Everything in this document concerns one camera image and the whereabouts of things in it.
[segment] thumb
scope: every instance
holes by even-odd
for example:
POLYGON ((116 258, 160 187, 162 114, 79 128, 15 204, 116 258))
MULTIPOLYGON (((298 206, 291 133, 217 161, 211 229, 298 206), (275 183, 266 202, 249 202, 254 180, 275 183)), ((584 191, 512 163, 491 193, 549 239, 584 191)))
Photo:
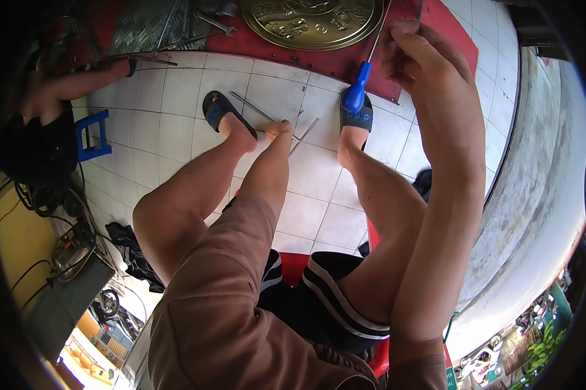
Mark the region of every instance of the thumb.
POLYGON ((412 57, 423 71, 444 64, 446 59, 433 47, 425 37, 412 32, 412 22, 395 22, 390 35, 401 50, 412 57))

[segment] screwdriver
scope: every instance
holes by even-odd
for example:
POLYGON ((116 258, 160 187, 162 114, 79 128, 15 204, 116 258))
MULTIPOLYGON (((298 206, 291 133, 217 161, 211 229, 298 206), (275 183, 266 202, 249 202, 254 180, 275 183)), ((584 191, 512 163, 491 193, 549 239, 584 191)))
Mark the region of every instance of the screwdriver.
POLYGON ((369 76, 371 75, 371 57, 373 56, 373 51, 375 51, 375 46, 377 46, 377 41, 380 39, 382 28, 384 28, 384 22, 388 16, 390 3, 392 3, 392 0, 388 0, 388 5, 386 6, 386 11, 384 12, 380 28, 377 30, 377 36, 375 37, 375 42, 369 53, 369 58, 360 64, 358 74, 356 74, 356 81, 343 93, 343 99, 341 99, 340 104, 345 111, 358 112, 362 109, 362 105, 364 105, 365 85, 367 85, 367 81, 369 81, 369 76))

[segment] blue screwdriver handle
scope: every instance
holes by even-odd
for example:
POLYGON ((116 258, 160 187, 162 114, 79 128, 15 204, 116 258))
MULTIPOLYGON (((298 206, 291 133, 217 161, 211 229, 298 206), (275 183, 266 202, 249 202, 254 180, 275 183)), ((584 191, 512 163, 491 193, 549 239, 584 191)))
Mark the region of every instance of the blue screwdriver handle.
POLYGON ((345 90, 340 104, 345 111, 358 112, 365 103, 365 85, 371 74, 371 62, 363 61, 356 74, 356 81, 345 90))

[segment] red plastic chair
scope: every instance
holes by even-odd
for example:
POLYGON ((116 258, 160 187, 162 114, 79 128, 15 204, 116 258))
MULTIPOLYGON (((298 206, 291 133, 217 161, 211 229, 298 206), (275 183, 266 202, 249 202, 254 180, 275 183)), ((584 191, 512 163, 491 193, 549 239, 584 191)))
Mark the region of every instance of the red plastic chair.
MULTIPOLYGON (((367 219, 368 235, 369 235, 369 250, 380 242, 380 236, 367 219)), ((280 253, 282 262, 282 281, 291 287, 297 287, 297 283, 302 279, 304 268, 308 264, 309 254, 300 253, 280 253)), ((378 378, 388 370, 388 342, 390 339, 385 339, 377 344, 377 350, 369 366, 375 372, 378 378)))

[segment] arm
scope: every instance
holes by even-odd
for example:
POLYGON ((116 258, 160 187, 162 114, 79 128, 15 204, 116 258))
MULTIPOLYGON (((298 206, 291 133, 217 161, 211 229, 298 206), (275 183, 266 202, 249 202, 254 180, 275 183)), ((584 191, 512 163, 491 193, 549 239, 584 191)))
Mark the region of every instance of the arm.
POLYGON ((443 354, 442 331, 460 294, 485 188, 483 115, 466 60, 429 27, 411 33, 413 23, 384 34, 382 73, 412 95, 433 186, 393 305, 391 366, 443 354))

